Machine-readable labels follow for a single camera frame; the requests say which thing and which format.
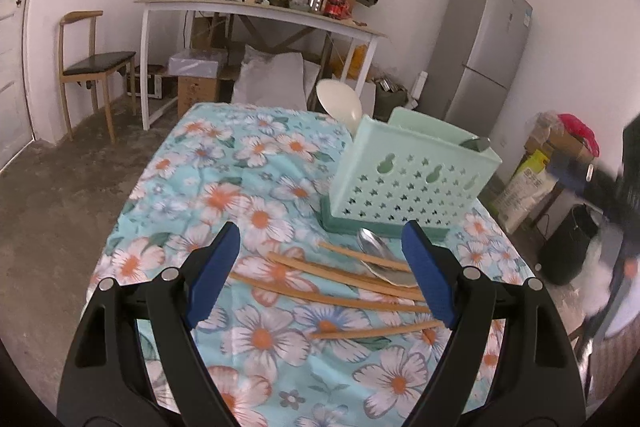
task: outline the table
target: table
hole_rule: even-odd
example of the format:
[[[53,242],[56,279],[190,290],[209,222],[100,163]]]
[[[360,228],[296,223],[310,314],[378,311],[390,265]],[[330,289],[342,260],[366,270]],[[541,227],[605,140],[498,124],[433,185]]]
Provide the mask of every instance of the table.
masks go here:
[[[356,49],[357,42],[368,44],[367,53],[364,57],[360,74],[356,83],[356,93],[360,96],[362,87],[369,73],[373,55],[376,52],[378,41],[385,37],[384,34],[377,32],[368,26],[357,26],[351,20],[335,20],[329,17],[318,15],[316,13],[301,12],[288,8],[277,6],[264,6],[262,4],[250,4],[236,1],[226,0],[138,0],[136,3],[144,5],[142,14],[142,36],[140,38],[140,78],[146,78],[148,65],[148,48],[149,48],[149,12],[153,11],[186,11],[191,13],[189,17],[189,25],[187,27],[187,35],[191,34],[190,28],[193,23],[193,16],[196,12],[214,12],[223,14],[235,14],[244,17],[258,17],[261,19],[270,19],[275,21],[289,22],[324,30],[328,34],[343,35],[351,39],[349,52],[347,54],[346,63],[342,68],[342,78],[346,79],[353,53]],[[174,98],[164,104],[160,109],[149,115],[149,105],[147,99],[146,82],[140,82],[140,99],[142,104],[142,127],[149,130],[164,112],[177,102]]]
[[[234,270],[289,289],[411,305],[407,299],[320,279],[269,261],[271,251],[366,275],[359,262],[321,241],[357,249],[356,238],[325,232],[316,219],[351,136],[313,112],[199,103],[178,122],[146,167],[108,237],[89,288],[100,279],[145,282],[181,266],[226,221],[241,231]],[[437,183],[430,190],[435,190]],[[399,239],[389,240],[401,258]],[[482,205],[453,227],[446,246],[463,266],[522,283],[526,263]],[[440,360],[444,328],[358,341],[315,341],[314,331],[348,331],[429,320],[430,315],[364,311],[294,301],[227,280],[208,319],[193,330],[203,362],[243,427],[400,427]],[[502,327],[494,321],[467,410],[485,401]],[[158,402],[175,410],[148,324],[142,348]]]

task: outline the black trash can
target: black trash can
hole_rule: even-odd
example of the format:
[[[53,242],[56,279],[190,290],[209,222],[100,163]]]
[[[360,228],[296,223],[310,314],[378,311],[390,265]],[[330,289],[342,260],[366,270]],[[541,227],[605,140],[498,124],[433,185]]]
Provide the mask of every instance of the black trash can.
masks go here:
[[[576,204],[540,250],[542,275],[551,284],[562,286],[575,278],[584,264],[587,247],[598,233],[586,204]]]

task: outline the blue gripper pad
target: blue gripper pad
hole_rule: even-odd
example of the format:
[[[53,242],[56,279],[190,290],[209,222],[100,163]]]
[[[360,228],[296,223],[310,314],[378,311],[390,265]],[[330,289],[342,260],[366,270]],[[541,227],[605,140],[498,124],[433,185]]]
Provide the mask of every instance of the blue gripper pad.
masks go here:
[[[226,230],[220,231],[209,247],[196,250],[201,255],[209,255],[209,258],[189,290],[186,320],[191,329],[195,328],[200,321],[209,318],[213,305],[238,257],[240,230],[235,224],[230,223],[230,225]]]
[[[426,236],[418,224],[415,223],[414,226],[411,221],[408,222],[402,228],[402,253],[414,272],[431,314],[450,329],[457,318],[453,304],[453,288],[438,268],[430,246],[425,244],[423,238]]]

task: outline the silver refrigerator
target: silver refrigerator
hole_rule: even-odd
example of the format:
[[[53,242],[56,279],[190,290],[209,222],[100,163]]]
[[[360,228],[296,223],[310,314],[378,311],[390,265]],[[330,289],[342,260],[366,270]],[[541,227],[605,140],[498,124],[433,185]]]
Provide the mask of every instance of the silver refrigerator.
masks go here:
[[[416,110],[489,136],[518,70],[532,13],[525,0],[450,0]]]

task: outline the door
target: door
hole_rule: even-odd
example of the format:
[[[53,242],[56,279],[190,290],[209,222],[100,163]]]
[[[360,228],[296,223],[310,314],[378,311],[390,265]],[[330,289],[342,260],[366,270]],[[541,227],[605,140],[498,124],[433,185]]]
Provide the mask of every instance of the door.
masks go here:
[[[489,136],[507,98],[500,84],[465,69],[444,121],[476,136]]]
[[[0,0],[0,168],[33,139],[24,93],[25,0]]]
[[[529,37],[531,16],[525,0],[486,0],[466,66],[509,89]]]

